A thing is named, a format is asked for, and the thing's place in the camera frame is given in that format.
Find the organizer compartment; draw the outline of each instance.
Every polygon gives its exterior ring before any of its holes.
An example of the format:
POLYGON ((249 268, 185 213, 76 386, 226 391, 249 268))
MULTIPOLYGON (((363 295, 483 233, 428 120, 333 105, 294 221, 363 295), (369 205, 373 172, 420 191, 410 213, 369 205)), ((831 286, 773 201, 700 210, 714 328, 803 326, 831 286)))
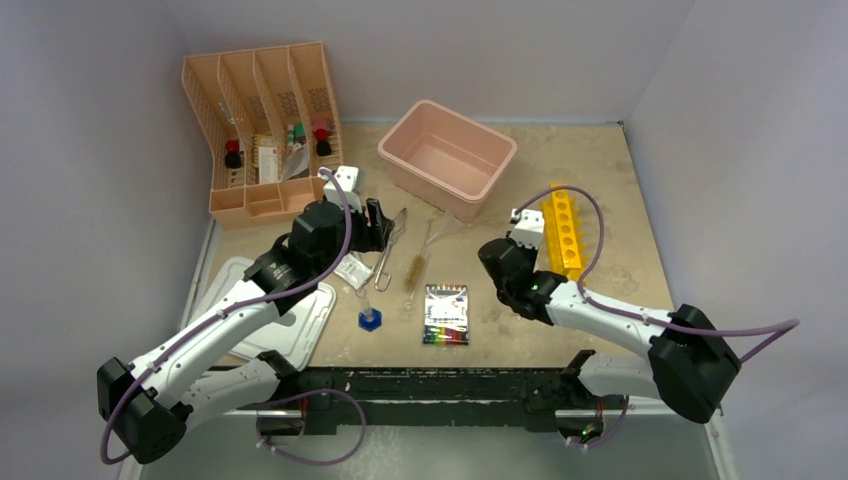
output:
POLYGON ((320 166, 342 165, 338 110, 322 43, 186 57, 183 87, 212 153, 209 211, 224 228, 291 220, 323 195, 320 166), (332 125, 332 155, 318 157, 313 119, 332 125), (280 153, 278 171, 291 153, 288 125, 302 123, 310 155, 309 177, 259 184, 254 158, 257 134, 270 135, 280 153), (224 164, 228 140, 239 141, 242 166, 224 164))

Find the wooden table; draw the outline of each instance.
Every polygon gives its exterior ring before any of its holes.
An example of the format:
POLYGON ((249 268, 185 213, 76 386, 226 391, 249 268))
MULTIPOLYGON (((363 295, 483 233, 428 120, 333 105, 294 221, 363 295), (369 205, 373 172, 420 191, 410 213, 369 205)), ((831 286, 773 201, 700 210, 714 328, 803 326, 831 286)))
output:
MULTIPOLYGON (((373 290, 368 297, 383 312, 383 326, 367 332, 357 326, 359 301, 349 286, 331 275, 327 283, 337 302, 310 365, 394 367, 558 367, 581 349, 606 353, 623 349, 581 331, 549 327, 522 319, 495 298, 491 280, 477 260, 483 243, 504 235, 510 227, 510 209, 551 182, 578 185, 600 202, 606 219, 604 252, 587 285, 599 293, 655 308, 671 308, 668 286, 657 254, 642 194, 624 134, 618 125, 591 127, 495 127, 518 143, 518 153, 470 226, 434 243, 423 282, 466 284, 469 287, 469 346, 433 346, 421 343, 423 299, 419 291, 412 320, 405 320, 403 276, 421 248, 427 219, 442 212, 397 188, 389 180, 377 143, 390 125, 344 126, 345 158, 362 168, 366 181, 362 197, 379 199, 385 214, 408 210, 406 231, 394 247, 386 267, 395 276, 387 292, 373 290)), ((588 252, 594 252, 598 227, 591 205, 578 200, 588 252)), ((288 232, 278 224, 222 232, 213 252, 209 278, 229 258, 255 258, 288 232)), ((374 265, 378 254, 364 255, 374 265)), ((547 269, 540 252, 538 268, 547 269)))

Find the pink plastic bin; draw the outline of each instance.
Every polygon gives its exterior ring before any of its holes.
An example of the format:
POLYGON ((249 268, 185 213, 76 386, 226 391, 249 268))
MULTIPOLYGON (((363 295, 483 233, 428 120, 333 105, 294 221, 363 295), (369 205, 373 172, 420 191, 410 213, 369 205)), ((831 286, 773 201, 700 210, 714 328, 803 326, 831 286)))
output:
POLYGON ((421 100, 380 141, 395 185, 469 222, 517 146, 506 135, 421 100))

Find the gray wall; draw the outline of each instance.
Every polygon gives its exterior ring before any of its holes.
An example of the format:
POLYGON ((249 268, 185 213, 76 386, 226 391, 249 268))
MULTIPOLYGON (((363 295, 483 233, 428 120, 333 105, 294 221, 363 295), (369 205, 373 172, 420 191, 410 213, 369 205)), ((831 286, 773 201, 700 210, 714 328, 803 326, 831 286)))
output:
POLYGON ((675 301, 805 321, 726 399, 751 479, 848 471, 846 85, 845 2, 698 0, 629 123, 675 301))
POLYGON ((629 115, 694 0, 168 0, 192 51, 324 40, 347 119, 429 98, 509 121, 629 115))
POLYGON ((207 225, 188 47, 161 1, 0 11, 0 477, 114 478, 95 371, 176 331, 207 225))

